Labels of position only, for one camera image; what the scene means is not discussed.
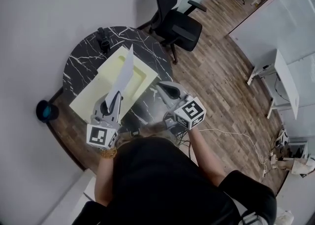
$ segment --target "chair armrest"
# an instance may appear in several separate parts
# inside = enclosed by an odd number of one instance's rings
[[[202,10],[204,12],[207,12],[207,8],[204,7],[202,4],[199,4],[193,0],[189,0],[188,1],[189,4],[191,4],[192,6],[195,6],[195,8],[198,8],[199,10]]]
[[[196,40],[196,37],[193,34],[189,33],[183,28],[180,28],[179,26],[173,25],[172,30],[179,36],[184,37],[185,39],[188,39],[190,41]]]

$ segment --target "bracelet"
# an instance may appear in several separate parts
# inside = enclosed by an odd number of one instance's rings
[[[100,155],[104,159],[113,159],[117,154],[117,149],[113,148],[111,150],[101,150]]]

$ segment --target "wooden floor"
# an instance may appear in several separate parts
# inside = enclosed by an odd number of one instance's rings
[[[216,128],[249,135],[264,162],[282,124],[275,112],[269,120],[266,119],[270,96],[261,81],[254,80],[250,87],[245,83],[252,66],[228,36],[253,12],[250,2],[243,5],[240,0],[203,0],[207,13],[196,10],[191,14],[203,25],[201,37],[192,52],[176,48],[179,62],[173,66],[173,77],[198,96],[206,107],[206,119],[199,129]],[[61,113],[51,122],[52,128],[84,167],[96,172],[99,156],[94,148],[84,144],[85,124],[66,105],[62,95],[55,104]],[[217,130],[203,131],[202,134],[223,161],[227,172],[240,170],[275,193],[279,190],[285,172],[271,170],[263,178],[264,166],[247,137]]]

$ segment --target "marble tabletop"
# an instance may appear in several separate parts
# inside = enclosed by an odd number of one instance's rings
[[[167,107],[159,96],[155,84],[172,81],[170,58],[162,46],[143,31],[131,27],[104,28],[109,33],[111,51],[102,53],[95,38],[96,32],[84,38],[70,54],[63,72],[63,92],[70,104],[97,75],[97,69],[118,48],[129,49],[133,44],[134,55],[158,73],[157,78],[140,96],[122,119],[122,128],[131,130],[163,119]]]

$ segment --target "pale yellow tray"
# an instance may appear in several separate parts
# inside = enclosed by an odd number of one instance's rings
[[[110,91],[120,73],[127,53],[128,50],[122,46],[112,54],[112,56],[97,69],[98,75],[93,81],[90,82],[70,104],[70,107],[85,122],[90,123],[90,117],[95,102]],[[122,93],[124,99],[122,100],[119,121],[158,75],[153,69],[134,55],[133,65],[133,76]]]

